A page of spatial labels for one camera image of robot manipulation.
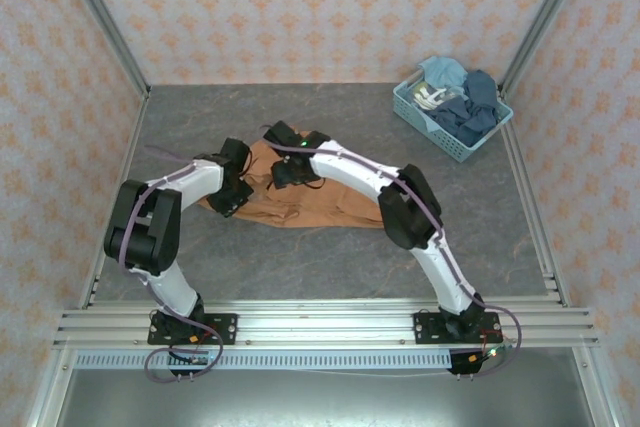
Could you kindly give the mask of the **aluminium side rail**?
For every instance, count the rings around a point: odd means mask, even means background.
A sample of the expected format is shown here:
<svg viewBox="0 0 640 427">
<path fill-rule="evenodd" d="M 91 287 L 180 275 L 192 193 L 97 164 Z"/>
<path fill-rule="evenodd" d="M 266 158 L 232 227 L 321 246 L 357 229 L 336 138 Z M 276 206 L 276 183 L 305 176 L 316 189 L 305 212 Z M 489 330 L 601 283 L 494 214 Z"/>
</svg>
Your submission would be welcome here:
<svg viewBox="0 0 640 427">
<path fill-rule="evenodd" d="M 128 143 L 126 146 L 126 150 L 124 152 L 124 157 L 120 163 L 118 177 L 115 184 L 115 190 L 110 199 L 110 206 L 113 206 L 115 202 L 120 185 L 127 179 L 127 175 L 132 163 L 137 141 L 138 141 L 142 124 L 144 121 L 146 109 L 149 103 L 150 93 L 151 93 L 151 90 L 148 90 L 144 92 L 141 97 L 141 102 L 138 108 L 137 115 L 135 117 L 135 122 L 133 124 L 132 131 L 128 138 Z M 104 265 L 104 259 L 105 259 L 105 254 L 103 251 L 104 234 L 109 224 L 110 216 L 111 216 L 111 212 L 108 211 L 106 220 L 103 222 L 103 225 L 102 225 L 102 230 L 98 235 L 98 240 L 94 250 L 94 256 L 91 261 L 88 274 L 83 284 L 82 293 L 80 294 L 80 298 L 77 303 L 77 308 L 80 310 L 86 310 L 91 305 L 92 298 L 96 290 L 96 285 L 99 283 L 99 280 L 100 280 L 100 275 L 101 275 L 101 271 L 102 271 L 102 268 Z"/>
<path fill-rule="evenodd" d="M 543 277 L 555 285 L 558 302 L 564 308 L 571 307 L 572 301 L 564 282 L 561 269 L 555 259 L 552 242 L 549 240 L 533 185 L 527 172 L 525 158 L 519 145 L 513 116 L 501 128 L 503 141 L 514 174 L 527 225 L 536 251 Z"/>
</svg>

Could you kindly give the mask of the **slate blue t-shirt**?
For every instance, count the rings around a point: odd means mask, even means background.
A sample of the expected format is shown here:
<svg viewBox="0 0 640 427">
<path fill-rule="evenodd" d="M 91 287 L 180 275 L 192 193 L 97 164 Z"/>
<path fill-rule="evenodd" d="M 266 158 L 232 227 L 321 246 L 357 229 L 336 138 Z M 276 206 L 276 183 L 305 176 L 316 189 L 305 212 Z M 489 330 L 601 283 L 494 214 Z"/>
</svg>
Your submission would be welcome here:
<svg viewBox="0 0 640 427">
<path fill-rule="evenodd" d="M 483 70 L 467 73 L 463 84 L 466 96 L 474 105 L 496 108 L 497 86 L 493 77 Z"/>
</svg>

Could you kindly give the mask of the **light blue t-shirt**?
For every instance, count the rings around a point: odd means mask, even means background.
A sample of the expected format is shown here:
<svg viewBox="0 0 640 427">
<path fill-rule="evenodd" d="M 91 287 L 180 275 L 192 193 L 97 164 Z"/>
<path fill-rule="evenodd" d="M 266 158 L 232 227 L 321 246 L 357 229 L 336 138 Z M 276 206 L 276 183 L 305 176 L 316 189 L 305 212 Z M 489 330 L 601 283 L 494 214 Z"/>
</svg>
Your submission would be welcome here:
<svg viewBox="0 0 640 427">
<path fill-rule="evenodd" d="M 424 80 L 435 88 L 462 87 L 468 75 L 455 59 L 431 56 L 418 64 Z"/>
</svg>

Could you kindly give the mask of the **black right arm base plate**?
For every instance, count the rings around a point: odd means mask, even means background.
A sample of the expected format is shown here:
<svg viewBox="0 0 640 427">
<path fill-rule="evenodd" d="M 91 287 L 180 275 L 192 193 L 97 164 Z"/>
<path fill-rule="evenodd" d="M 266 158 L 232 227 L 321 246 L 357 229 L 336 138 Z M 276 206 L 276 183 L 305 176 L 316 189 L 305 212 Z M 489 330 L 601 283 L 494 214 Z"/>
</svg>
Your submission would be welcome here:
<svg viewBox="0 0 640 427">
<path fill-rule="evenodd" d="M 481 344 L 504 340 L 499 316 L 491 312 L 484 312 L 475 320 L 464 320 L 421 310 L 413 314 L 413 332 L 417 344 Z"/>
</svg>

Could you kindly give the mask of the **light blue plastic basket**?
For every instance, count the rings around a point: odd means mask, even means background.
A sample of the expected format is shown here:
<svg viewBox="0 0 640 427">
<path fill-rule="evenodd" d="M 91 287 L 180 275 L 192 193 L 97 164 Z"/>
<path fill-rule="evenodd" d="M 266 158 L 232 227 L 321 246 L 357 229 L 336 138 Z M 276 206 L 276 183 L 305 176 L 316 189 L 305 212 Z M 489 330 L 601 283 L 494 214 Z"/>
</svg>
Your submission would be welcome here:
<svg viewBox="0 0 640 427">
<path fill-rule="evenodd" d="M 496 126 L 474 145 L 466 146 L 433 121 L 412 101 L 413 87 L 423 80 L 424 73 L 421 70 L 416 70 L 393 88 L 393 112 L 459 163 L 464 162 L 479 150 L 491 137 L 498 133 L 514 115 L 513 110 L 507 104 L 498 100 L 496 109 L 498 120 Z"/>
</svg>

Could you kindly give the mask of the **aluminium frame post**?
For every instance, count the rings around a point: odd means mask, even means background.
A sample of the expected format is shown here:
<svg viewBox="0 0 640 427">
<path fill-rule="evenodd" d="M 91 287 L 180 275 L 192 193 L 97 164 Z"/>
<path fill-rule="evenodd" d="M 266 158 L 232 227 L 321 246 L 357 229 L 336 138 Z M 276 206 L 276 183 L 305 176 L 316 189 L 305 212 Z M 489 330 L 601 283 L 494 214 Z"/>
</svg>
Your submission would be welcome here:
<svg viewBox="0 0 640 427">
<path fill-rule="evenodd" d="M 114 50 L 121 66 L 124 68 L 129 80 L 136 90 L 144 97 L 148 98 L 151 85 L 147 82 L 142 70 L 134 58 L 121 30 L 117 26 L 115 19 L 107 6 L 105 0 L 83 0 L 87 5 L 99 27 L 106 36 L 107 41 Z"/>
<path fill-rule="evenodd" d="M 524 39 L 509 64 L 506 73 L 498 86 L 503 99 L 507 99 L 517 86 L 530 60 L 533 58 L 544 35 L 550 28 L 564 0 L 543 0 Z"/>
</svg>

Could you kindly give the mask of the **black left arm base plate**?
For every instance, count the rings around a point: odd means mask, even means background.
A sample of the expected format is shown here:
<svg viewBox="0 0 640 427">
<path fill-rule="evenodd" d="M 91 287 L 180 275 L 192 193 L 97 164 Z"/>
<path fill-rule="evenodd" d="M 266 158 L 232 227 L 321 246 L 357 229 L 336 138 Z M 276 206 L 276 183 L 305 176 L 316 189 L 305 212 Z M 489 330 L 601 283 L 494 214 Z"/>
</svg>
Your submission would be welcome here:
<svg viewBox="0 0 640 427">
<path fill-rule="evenodd" d="M 230 313 L 205 313 L 194 322 L 213 329 L 224 345 L 236 342 L 238 315 Z M 216 345 L 218 341 L 206 329 L 184 323 L 173 316 L 154 311 L 150 316 L 150 327 L 147 335 L 149 345 Z"/>
</svg>

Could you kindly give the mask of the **dark blue t-shirt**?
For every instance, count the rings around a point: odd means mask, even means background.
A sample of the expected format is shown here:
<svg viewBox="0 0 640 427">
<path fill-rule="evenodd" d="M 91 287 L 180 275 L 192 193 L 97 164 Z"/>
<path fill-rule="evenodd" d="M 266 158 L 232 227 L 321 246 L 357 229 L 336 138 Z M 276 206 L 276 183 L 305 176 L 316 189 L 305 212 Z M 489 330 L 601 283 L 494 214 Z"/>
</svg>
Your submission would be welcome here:
<svg viewBox="0 0 640 427">
<path fill-rule="evenodd" d="M 474 146 L 498 123 L 495 107 L 462 97 L 447 100 L 428 116 L 466 147 Z"/>
</svg>

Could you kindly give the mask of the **orange printed t-shirt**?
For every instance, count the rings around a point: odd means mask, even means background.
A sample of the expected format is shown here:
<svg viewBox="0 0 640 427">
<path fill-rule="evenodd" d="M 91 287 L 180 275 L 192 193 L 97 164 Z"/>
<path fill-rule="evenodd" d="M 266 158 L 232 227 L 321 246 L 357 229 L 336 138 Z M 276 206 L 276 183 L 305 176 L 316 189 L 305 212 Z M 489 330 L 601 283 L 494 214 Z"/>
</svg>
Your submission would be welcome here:
<svg viewBox="0 0 640 427">
<path fill-rule="evenodd" d="M 251 151 L 245 180 L 253 194 L 235 218 L 278 228 L 383 227 L 377 202 L 336 181 L 275 188 L 271 166 L 278 155 L 263 141 L 254 142 Z"/>
</svg>

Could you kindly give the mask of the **aluminium cross rail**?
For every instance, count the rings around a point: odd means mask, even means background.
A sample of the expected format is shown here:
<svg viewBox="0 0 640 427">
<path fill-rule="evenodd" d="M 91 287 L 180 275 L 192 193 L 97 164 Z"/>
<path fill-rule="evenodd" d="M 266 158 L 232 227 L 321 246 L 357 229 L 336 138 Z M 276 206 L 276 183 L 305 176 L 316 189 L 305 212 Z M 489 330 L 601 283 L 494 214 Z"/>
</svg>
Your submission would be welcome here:
<svg viewBox="0 0 640 427">
<path fill-rule="evenodd" d="M 557 297 L 501 300 L 500 324 L 525 347 L 600 346 L 604 336 L 587 308 L 564 308 Z M 424 299 L 208 301 L 214 313 L 239 317 L 239 348 L 329 349 L 415 346 L 413 314 L 435 311 Z M 75 348 L 141 348 L 152 306 L 139 301 L 98 301 L 86 310 L 67 310 L 54 335 L 57 345 Z"/>
</svg>

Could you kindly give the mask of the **white printed t-shirt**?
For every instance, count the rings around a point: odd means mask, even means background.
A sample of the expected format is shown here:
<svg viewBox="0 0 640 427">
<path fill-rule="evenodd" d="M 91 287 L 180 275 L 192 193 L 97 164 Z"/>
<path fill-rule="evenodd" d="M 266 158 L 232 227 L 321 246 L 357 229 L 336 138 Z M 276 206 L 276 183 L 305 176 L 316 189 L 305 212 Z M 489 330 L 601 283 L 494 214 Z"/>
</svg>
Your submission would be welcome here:
<svg viewBox="0 0 640 427">
<path fill-rule="evenodd" d="M 416 83 L 412 88 L 412 95 L 414 102 L 422 110 L 434 110 L 454 97 L 449 89 L 433 87 L 426 81 Z"/>
</svg>

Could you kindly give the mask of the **aluminium frame leg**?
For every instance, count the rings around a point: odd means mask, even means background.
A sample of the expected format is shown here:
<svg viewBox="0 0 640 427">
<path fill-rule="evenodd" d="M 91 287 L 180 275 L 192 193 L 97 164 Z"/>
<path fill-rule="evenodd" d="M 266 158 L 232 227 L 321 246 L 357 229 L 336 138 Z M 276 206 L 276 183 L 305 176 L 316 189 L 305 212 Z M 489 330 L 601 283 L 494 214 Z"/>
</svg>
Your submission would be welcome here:
<svg viewBox="0 0 640 427">
<path fill-rule="evenodd" d="M 595 427 L 627 427 L 615 391 L 615 373 L 602 347 L 574 347 L 577 365 L 591 419 Z"/>
<path fill-rule="evenodd" d="M 77 357 L 75 349 L 54 349 L 45 364 L 43 377 L 26 427 L 56 427 L 71 382 Z"/>
</svg>

